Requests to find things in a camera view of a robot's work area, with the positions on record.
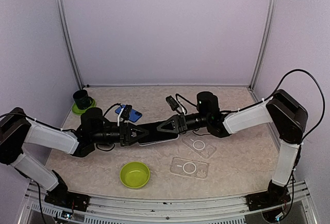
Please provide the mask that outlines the black smartphone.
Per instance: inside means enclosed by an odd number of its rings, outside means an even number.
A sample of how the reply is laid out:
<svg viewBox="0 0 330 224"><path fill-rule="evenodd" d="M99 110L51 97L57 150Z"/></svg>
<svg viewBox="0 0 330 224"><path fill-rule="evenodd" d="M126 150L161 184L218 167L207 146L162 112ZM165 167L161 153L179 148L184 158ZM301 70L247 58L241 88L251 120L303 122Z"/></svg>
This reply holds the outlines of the black smartphone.
<svg viewBox="0 0 330 224"><path fill-rule="evenodd" d="M179 138L179 134L170 132L161 132L157 130L157 127L162 123L162 121L139 124L138 127L149 131L149 135L145 136L142 140L138 142L139 146L147 146L151 144L162 143L166 141L172 141Z"/></svg>

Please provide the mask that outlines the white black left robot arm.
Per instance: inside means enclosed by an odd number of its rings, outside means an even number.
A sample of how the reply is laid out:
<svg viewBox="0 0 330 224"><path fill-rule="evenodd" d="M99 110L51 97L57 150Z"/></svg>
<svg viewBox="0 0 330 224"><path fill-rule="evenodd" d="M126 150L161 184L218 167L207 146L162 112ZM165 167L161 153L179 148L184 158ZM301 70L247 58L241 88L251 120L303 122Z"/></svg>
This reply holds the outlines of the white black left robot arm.
<svg viewBox="0 0 330 224"><path fill-rule="evenodd" d="M24 144L83 158L93 152L97 144L130 146L148 134L148 130L134 124L109 121L100 108L90 108L83 113L76 130L52 127L27 116L22 108L14 108L1 115L1 163L12 166L43 187L47 191L46 202L68 208L75 205L76 195L68 190L57 172L46 169L24 150Z"/></svg>

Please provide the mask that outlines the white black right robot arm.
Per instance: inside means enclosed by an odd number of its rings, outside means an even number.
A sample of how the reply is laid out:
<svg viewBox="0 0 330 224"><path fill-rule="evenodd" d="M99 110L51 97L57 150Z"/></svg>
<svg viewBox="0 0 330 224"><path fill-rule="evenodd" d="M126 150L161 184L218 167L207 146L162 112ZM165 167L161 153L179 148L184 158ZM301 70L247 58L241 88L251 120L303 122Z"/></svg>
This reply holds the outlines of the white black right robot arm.
<svg viewBox="0 0 330 224"><path fill-rule="evenodd" d="M183 134L206 128L218 138L228 137L259 125L267 125L277 135L279 155L266 191L250 194L250 205L275 205L290 200L289 181L299 162L308 114L292 96L280 89L271 96L236 111L220 110L215 94L203 91L196 96L197 113L176 114L160 123L160 132Z"/></svg>

